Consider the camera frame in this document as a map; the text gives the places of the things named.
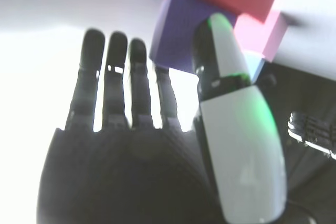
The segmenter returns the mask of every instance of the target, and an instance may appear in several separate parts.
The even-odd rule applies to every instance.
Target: robotic hand
[[[300,143],[336,159],[336,127],[312,116],[294,111],[288,121],[288,134]]]
[[[155,129],[146,48],[130,42],[132,125],[125,116],[128,41],[114,33],[104,74],[102,129],[93,132],[104,35],[84,37],[65,130],[56,129],[40,179],[38,224],[226,223],[209,187],[195,133],[183,133],[169,71],[156,67],[162,129]]]
[[[286,172],[272,113],[251,85],[225,16],[202,22],[194,37],[200,113],[195,130],[213,192],[230,223],[277,219],[286,205]]]

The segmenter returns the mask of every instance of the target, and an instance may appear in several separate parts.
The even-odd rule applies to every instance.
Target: black cable
[[[304,205],[297,203],[293,200],[287,199],[287,204],[296,207],[298,209],[300,209],[302,212],[304,212],[312,221],[314,221],[314,224],[318,224],[317,218],[316,216],[313,214],[313,212],[311,210],[309,210],[307,207],[305,207]]]

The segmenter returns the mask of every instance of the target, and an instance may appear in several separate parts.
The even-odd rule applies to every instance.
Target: stack of blocks
[[[246,53],[252,79],[263,61],[272,61],[287,29],[274,0],[164,0],[154,31],[150,58],[159,66],[194,73],[194,30],[214,13],[231,22]]]

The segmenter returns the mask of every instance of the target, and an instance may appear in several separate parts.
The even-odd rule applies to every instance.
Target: purple cube
[[[232,26],[235,25],[237,15],[204,0],[164,0],[154,31],[150,59],[161,67],[194,73],[194,30],[214,13],[222,13]]]

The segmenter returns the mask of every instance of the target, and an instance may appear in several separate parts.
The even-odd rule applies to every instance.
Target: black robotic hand
[[[156,67],[162,129],[153,127],[146,48],[130,42],[132,126],[123,70],[128,41],[113,33],[104,74],[102,130],[93,132],[104,35],[87,31],[65,130],[56,129],[40,180],[38,224],[225,223],[194,132],[183,133],[168,70]]]
[[[290,136],[336,159],[336,127],[322,120],[294,111],[288,121]]]

